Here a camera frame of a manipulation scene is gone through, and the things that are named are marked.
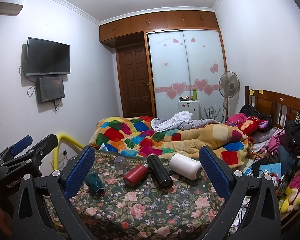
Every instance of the colorful patchwork blanket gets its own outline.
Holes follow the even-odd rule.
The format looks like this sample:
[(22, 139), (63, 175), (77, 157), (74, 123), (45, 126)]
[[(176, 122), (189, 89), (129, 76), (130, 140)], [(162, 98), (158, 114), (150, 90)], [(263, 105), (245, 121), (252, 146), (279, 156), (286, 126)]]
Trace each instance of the colorful patchwork blanket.
[(96, 126), (90, 145), (99, 149), (104, 143), (109, 151), (130, 157), (147, 157), (155, 153), (170, 159), (175, 153), (198, 158), (201, 147), (207, 145), (231, 167), (241, 166), (251, 155), (252, 144), (237, 127), (227, 124), (207, 124), (203, 128), (156, 132), (151, 129), (153, 118), (110, 117)]

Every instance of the wooden door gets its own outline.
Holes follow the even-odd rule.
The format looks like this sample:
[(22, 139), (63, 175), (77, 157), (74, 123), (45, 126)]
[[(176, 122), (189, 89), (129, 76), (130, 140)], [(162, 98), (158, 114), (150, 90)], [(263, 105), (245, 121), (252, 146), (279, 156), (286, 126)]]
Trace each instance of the wooden door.
[(166, 11), (165, 16), (168, 28), (186, 27), (182, 11)]
[(219, 28), (214, 12), (201, 11), (200, 15), (203, 22), (203, 27)]
[(131, 46), (117, 52), (124, 117), (152, 116), (145, 45)]
[(130, 18), (124, 18), (114, 22), (114, 36), (119, 37), (131, 33)]
[(148, 22), (150, 30), (168, 28), (165, 12), (149, 13)]
[(100, 41), (105, 41), (114, 38), (114, 24), (113, 22), (99, 26)]
[(200, 11), (183, 11), (187, 27), (203, 27)]
[(146, 14), (130, 17), (130, 24), (132, 33), (149, 30), (148, 17)]

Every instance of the yellow pipe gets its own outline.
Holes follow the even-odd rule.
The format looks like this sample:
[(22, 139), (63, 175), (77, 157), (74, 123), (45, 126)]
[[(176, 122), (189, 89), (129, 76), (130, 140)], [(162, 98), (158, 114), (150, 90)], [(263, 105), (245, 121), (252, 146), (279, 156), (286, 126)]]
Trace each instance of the yellow pipe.
[(62, 139), (67, 140), (68, 142), (73, 143), (75, 146), (79, 147), (80, 149), (84, 148), (84, 145), (79, 143), (78, 141), (76, 141), (75, 139), (73, 139), (72, 137), (70, 137), (69, 135), (65, 134), (65, 133), (60, 133), (57, 135), (58, 138), (58, 146), (56, 148), (54, 148), (53, 150), (53, 169), (54, 170), (58, 170), (59, 169), (59, 146), (60, 146), (60, 141)]

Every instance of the red bottle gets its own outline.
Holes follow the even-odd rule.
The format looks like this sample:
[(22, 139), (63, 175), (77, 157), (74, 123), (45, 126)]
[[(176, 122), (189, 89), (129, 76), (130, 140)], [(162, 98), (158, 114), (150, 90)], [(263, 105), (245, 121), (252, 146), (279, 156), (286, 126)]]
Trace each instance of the red bottle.
[(124, 182), (128, 187), (137, 185), (149, 173), (148, 164), (139, 164), (123, 177)]

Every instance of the white bottle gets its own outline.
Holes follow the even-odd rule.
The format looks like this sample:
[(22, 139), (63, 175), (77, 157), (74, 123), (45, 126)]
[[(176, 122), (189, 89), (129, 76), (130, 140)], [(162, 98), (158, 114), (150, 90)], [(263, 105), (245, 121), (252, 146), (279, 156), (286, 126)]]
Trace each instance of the white bottle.
[(179, 153), (172, 156), (169, 167), (172, 171), (192, 180), (199, 177), (202, 170), (202, 166), (199, 161)]

